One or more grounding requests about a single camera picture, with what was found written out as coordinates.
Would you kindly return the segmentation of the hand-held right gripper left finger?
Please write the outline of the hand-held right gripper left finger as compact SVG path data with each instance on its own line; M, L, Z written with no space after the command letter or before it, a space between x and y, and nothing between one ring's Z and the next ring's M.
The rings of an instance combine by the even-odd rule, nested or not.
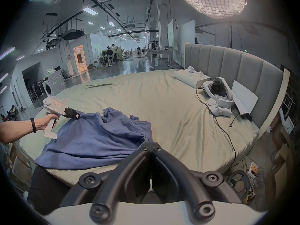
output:
M130 183L134 185L134 176L140 169L142 174L137 175L137 179L149 182L151 173L148 161L152 145L153 142L143 142L114 170L102 173L87 172L81 175L63 198L60 208L82 205L83 202L90 201L94 195L89 217L94 222L112 222L122 198L126 201L135 201L137 198L134 188L127 187Z

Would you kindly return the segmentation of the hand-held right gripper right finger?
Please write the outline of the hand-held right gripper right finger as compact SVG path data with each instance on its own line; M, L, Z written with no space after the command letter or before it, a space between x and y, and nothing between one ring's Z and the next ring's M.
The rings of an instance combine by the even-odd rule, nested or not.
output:
M227 204L242 204L221 173L190 170L157 142L152 143L152 160L158 170L162 169L170 177L175 191L168 196L174 201L184 200L191 222L209 222L214 218L217 209L213 199Z

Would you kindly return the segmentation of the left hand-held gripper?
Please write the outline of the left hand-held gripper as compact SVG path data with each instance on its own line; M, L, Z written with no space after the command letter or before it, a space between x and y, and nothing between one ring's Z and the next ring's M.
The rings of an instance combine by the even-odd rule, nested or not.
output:
M43 100L43 107L48 114L55 114L58 117L64 116L74 120L80 119L80 114L77 112L77 110L67 106L68 101L68 98L63 98L60 100L57 97L47 97ZM46 128L43 131L44 137L55 140L57 139L57 134L52 132L56 120L56 118L53 118L46 125Z

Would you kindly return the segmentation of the person's left hand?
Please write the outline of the person's left hand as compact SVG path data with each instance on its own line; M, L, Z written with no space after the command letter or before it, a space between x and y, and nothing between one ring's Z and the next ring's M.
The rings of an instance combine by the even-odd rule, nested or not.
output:
M55 114L47 114L40 119L35 119L35 128L38 130L45 130L51 120L59 119Z

